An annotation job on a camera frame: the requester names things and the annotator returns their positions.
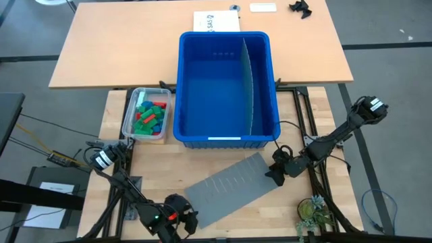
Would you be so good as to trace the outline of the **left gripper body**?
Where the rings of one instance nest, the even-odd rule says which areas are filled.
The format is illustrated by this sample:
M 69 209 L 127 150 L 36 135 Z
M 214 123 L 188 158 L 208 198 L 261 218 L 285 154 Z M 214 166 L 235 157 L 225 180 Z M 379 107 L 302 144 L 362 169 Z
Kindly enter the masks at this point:
M 179 194 L 171 194 L 165 198 L 163 203 L 164 214 L 167 217 L 165 231 L 161 233 L 162 243 L 180 243 L 181 237 L 178 235 L 177 230 L 179 224 L 184 223 L 184 215 L 191 212 L 190 202 Z M 178 217 L 172 221 L 168 217 L 173 213 L 177 213 Z

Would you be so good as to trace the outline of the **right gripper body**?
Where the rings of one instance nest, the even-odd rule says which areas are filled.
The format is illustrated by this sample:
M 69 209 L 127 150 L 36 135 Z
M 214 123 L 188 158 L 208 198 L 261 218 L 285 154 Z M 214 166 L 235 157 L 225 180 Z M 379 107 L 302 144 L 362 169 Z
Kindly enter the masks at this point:
M 292 178 L 299 176 L 309 164 L 309 158 L 306 155 L 293 156 L 293 150 L 288 145 L 280 146 L 274 152 L 273 160 L 275 171 Z

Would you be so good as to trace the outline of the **grey divider with short slots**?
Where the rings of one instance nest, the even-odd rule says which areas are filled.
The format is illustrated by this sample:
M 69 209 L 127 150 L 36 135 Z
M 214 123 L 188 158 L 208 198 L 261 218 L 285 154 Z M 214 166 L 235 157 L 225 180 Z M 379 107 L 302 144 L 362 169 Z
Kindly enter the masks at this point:
M 255 153 L 184 190 L 203 229 L 277 188 L 263 156 Z

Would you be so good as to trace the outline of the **grey divider with long slots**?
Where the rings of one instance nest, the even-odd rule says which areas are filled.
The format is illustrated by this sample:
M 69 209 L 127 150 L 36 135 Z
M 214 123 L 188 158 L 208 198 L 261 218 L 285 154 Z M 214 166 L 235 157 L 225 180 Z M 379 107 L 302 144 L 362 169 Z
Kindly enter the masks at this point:
M 248 49 L 244 38 L 242 39 L 242 51 L 241 51 L 240 61 L 242 62 L 242 75 L 243 75 L 244 91 L 245 91 L 246 131 L 248 135 L 251 135 L 252 125 L 253 125 L 253 105 L 254 105 L 253 77 L 252 77 L 252 69 L 250 64 L 250 57 L 248 54 Z

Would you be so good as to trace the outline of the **clear plastic block container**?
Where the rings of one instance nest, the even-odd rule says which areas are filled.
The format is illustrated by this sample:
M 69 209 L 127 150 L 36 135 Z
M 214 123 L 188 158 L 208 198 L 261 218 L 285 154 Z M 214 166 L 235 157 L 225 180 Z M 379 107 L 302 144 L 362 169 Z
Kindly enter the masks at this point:
M 167 103 L 167 106 L 165 109 L 161 108 L 162 114 L 160 117 L 156 116 L 155 119 L 144 124 L 143 120 L 154 114 L 151 108 L 141 106 L 144 101 Z M 130 94 L 128 108 L 121 128 L 122 134 L 137 141 L 163 140 L 169 125 L 171 107 L 171 93 L 168 90 L 162 88 L 135 88 Z M 153 134 L 151 136 L 135 134 L 134 130 L 141 127 L 151 128 Z

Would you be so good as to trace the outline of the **large blue plastic bin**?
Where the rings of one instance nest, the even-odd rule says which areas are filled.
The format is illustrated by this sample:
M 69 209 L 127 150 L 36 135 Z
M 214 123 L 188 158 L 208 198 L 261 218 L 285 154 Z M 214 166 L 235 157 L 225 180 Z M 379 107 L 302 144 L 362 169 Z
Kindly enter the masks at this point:
M 245 39 L 253 77 L 246 131 Z M 180 37 L 173 135 L 189 149 L 259 149 L 281 134 L 270 40 L 264 32 L 185 32 Z

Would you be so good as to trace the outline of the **small electronics board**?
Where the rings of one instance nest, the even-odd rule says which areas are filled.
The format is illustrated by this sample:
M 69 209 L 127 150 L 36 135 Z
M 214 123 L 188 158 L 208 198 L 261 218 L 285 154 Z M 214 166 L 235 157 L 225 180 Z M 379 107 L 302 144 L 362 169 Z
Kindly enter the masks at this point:
M 47 161 L 52 162 L 56 165 L 62 166 L 62 167 L 72 167 L 73 162 L 72 158 L 64 155 L 62 153 L 59 153 L 57 151 L 53 151 L 48 157 Z

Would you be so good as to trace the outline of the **white paper sheet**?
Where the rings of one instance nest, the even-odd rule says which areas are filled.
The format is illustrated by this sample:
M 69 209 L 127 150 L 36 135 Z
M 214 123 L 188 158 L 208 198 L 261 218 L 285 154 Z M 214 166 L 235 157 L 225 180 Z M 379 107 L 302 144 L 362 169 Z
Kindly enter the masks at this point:
M 75 185 L 42 182 L 40 188 L 60 193 L 72 194 Z M 65 217 L 65 212 L 65 209 L 33 205 L 27 214 L 23 226 L 60 229 Z

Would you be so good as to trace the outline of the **black metal bar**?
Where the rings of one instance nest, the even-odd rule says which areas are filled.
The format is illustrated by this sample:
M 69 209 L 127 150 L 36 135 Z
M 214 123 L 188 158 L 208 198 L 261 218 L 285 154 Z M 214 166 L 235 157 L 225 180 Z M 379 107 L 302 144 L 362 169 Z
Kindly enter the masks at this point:
M 84 198 L 0 179 L 0 211 L 19 213 L 24 205 L 81 211 Z

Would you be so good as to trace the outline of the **black floor box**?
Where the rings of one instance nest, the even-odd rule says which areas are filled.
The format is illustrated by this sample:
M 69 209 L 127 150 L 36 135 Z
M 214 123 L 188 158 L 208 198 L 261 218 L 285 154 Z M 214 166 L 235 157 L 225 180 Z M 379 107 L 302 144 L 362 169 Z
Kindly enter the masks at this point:
M 28 185 L 36 188 L 40 188 L 42 182 L 53 182 L 58 184 L 71 184 L 75 185 L 72 192 L 73 195 L 78 195 L 79 191 L 85 187 L 87 175 L 84 172 L 78 171 L 77 169 L 65 168 L 65 167 L 34 167 L 30 173 Z M 28 205 L 24 208 L 24 222 L 27 214 L 33 205 Z M 61 224 L 63 229 L 68 226 L 72 217 L 72 210 L 65 209 L 65 217 Z

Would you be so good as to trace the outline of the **white flat rectangular pad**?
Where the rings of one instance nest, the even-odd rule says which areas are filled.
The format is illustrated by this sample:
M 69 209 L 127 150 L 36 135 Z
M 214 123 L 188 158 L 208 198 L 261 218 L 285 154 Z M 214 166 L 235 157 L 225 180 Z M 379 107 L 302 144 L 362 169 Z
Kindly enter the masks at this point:
M 251 3 L 250 11 L 252 13 L 271 13 L 277 11 L 275 3 Z

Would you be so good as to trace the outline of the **beige laminate desk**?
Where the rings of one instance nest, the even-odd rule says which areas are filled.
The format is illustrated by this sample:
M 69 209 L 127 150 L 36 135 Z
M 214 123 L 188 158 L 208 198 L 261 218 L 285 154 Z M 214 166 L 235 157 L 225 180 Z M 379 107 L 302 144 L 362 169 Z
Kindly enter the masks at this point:
M 51 88 L 175 84 L 180 36 L 195 11 L 240 6 L 240 28 L 265 32 L 275 77 L 288 84 L 352 82 L 353 76 L 325 0 L 306 0 L 312 14 L 289 9 L 295 0 L 193 0 L 81 3 L 51 77 Z M 251 3 L 276 12 L 252 13 Z

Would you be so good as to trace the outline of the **black side table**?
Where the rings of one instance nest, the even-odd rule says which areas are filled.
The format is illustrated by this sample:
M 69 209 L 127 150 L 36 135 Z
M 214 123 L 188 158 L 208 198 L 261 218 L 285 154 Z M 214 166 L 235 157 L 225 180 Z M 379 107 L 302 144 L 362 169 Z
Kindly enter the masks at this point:
M 22 110 L 25 94 L 0 92 L 0 156 Z

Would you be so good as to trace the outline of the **black aluminium rig frame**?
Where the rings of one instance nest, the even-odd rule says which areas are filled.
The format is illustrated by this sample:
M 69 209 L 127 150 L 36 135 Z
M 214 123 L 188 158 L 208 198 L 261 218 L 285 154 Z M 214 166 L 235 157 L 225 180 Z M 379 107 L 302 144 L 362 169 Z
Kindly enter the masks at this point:
M 278 142 L 299 151 L 303 147 L 301 124 L 309 134 L 325 135 L 335 124 L 324 88 L 312 86 L 286 88 L 277 93 L 282 119 Z M 137 142 L 132 155 L 131 173 L 143 179 L 142 192 L 161 202 L 167 195 L 182 194 L 184 189 L 251 156 L 246 149 L 189 149 L 177 141 L 172 130 L 156 142 Z M 350 223 L 362 229 L 363 224 L 348 175 L 344 156 L 334 150 L 327 160 L 327 179 L 333 201 Z M 109 182 L 92 173 L 78 229 L 83 236 L 96 223 L 106 207 Z M 282 187 L 256 199 L 212 225 L 198 229 L 195 238 L 244 240 L 278 239 L 296 235 L 298 203 L 312 194 L 310 178 L 303 173 L 288 178 Z

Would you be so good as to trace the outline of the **black plastic bracket part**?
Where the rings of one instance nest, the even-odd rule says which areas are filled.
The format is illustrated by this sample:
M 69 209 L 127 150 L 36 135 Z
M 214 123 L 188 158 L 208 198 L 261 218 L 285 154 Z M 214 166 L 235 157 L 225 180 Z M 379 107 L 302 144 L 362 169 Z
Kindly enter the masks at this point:
M 312 14 L 312 11 L 309 9 L 309 6 L 305 0 L 296 1 L 294 4 L 289 4 L 288 6 L 292 11 L 301 11 L 302 19 L 305 19 Z

